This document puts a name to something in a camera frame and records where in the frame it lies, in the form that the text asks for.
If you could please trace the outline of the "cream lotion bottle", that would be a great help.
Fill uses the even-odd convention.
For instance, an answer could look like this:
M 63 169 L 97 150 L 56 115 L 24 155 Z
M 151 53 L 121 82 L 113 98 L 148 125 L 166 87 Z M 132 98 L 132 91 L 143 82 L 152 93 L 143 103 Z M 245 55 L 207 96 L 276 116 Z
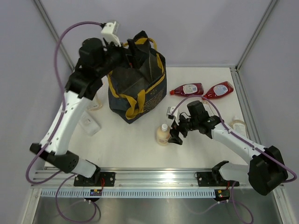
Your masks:
M 166 146 L 170 138 L 170 127 L 166 122 L 162 123 L 156 131 L 156 141 L 161 146 Z

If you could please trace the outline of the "dark canvas bag yellow handles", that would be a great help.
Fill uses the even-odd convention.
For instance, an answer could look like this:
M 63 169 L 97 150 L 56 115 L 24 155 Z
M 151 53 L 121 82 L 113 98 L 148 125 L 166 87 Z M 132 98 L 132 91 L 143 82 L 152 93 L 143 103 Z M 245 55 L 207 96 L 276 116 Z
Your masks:
M 133 38 L 136 47 L 147 54 L 142 66 L 116 68 L 108 78 L 110 110 L 128 124 L 153 110 L 166 96 L 166 59 L 154 39 L 142 30 Z

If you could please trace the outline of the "red bottle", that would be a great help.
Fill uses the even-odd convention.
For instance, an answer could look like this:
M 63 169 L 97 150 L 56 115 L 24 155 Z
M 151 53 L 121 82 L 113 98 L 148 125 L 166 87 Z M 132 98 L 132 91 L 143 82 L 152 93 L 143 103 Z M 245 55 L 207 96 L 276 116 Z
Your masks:
M 204 95 L 204 97 L 207 99 L 218 99 L 232 93 L 233 91 L 234 87 L 232 84 L 228 81 L 225 81 L 212 86 Z
M 183 97 L 195 96 L 195 95 L 197 96 L 203 94 L 204 94 L 204 88 L 202 86 L 202 83 L 184 84 L 170 91 L 170 95 L 177 95 Z

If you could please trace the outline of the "clear yellow soap bottle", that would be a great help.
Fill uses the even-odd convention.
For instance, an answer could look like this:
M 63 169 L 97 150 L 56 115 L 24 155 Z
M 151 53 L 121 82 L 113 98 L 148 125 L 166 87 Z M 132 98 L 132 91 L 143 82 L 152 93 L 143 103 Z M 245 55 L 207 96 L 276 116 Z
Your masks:
M 96 111 L 103 107 L 101 100 L 99 99 L 98 95 L 96 94 L 92 101 L 89 102 L 87 106 L 88 111 Z

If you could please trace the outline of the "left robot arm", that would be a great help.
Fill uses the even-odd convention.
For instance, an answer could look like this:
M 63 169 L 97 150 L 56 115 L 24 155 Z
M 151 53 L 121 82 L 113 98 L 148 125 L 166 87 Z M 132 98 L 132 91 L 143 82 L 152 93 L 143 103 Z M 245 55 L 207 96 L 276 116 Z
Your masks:
M 132 39 L 127 45 L 90 38 L 82 43 L 74 71 L 62 88 L 62 104 L 48 133 L 30 151 L 64 173 L 83 177 L 90 186 L 100 182 L 100 168 L 68 150 L 74 129 L 88 103 L 102 87 L 103 77 L 116 68 L 138 68 L 144 62 Z

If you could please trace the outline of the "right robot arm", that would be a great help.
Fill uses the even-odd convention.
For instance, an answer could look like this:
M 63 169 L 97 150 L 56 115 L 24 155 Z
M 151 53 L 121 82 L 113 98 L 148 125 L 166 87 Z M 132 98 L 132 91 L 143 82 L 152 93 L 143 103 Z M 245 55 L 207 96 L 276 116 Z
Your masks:
M 169 107 L 167 117 L 173 121 L 169 143 L 182 145 L 180 135 L 186 137 L 190 131 L 199 131 L 240 156 L 246 165 L 222 161 L 207 174 L 196 173 L 199 186 L 222 186 L 244 183 L 257 193 L 265 196 L 288 179 L 287 169 L 282 155 L 274 146 L 265 147 L 255 143 L 229 128 L 217 116 L 210 116 L 202 102 L 196 100 L 187 105 L 189 116 L 178 112 L 176 107 Z

